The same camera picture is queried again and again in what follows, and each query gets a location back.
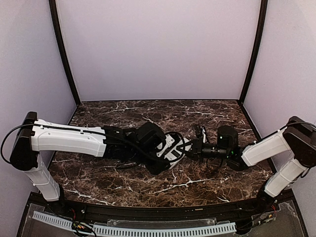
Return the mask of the white remote control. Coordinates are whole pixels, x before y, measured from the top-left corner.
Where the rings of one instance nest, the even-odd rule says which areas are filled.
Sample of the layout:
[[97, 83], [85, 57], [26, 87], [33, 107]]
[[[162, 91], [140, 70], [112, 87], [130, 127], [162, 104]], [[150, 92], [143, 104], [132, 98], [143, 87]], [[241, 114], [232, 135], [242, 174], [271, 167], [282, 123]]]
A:
[[[187, 138], [184, 138], [184, 140], [185, 143], [189, 141]], [[169, 169], [172, 169], [183, 157], [184, 155], [176, 148], [173, 148], [170, 153], [167, 153], [167, 156], [164, 156], [165, 159], [170, 161], [171, 167]]]

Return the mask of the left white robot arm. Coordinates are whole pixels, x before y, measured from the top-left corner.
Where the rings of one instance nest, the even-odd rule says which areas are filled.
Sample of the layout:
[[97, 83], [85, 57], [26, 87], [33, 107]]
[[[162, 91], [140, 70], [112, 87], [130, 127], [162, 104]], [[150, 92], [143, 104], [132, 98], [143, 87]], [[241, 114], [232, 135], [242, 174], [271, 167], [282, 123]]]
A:
[[61, 201], [62, 189], [44, 164], [41, 151], [80, 153], [99, 158], [133, 160], [162, 169], [171, 160], [163, 153], [175, 145], [175, 139], [151, 122], [139, 128], [116, 126], [79, 127], [47, 122], [36, 112], [27, 113], [23, 123], [11, 129], [5, 139], [16, 132], [10, 157], [4, 161], [23, 171], [47, 202]]

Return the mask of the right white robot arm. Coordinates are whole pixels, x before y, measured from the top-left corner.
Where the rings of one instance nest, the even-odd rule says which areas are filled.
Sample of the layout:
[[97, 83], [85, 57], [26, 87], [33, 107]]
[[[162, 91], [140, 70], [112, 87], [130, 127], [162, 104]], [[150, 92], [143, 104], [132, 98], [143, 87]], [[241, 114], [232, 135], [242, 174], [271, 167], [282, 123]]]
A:
[[316, 165], [316, 126], [297, 116], [291, 117], [282, 128], [244, 148], [239, 146], [238, 132], [231, 126], [223, 125], [217, 129], [215, 144], [208, 143], [201, 126], [196, 125], [196, 132], [196, 139], [177, 146], [177, 150], [193, 160], [225, 159], [227, 165], [237, 171], [283, 152], [291, 152], [291, 158], [264, 183], [257, 194], [258, 199], [274, 199], [289, 184], [299, 176], [306, 175]]

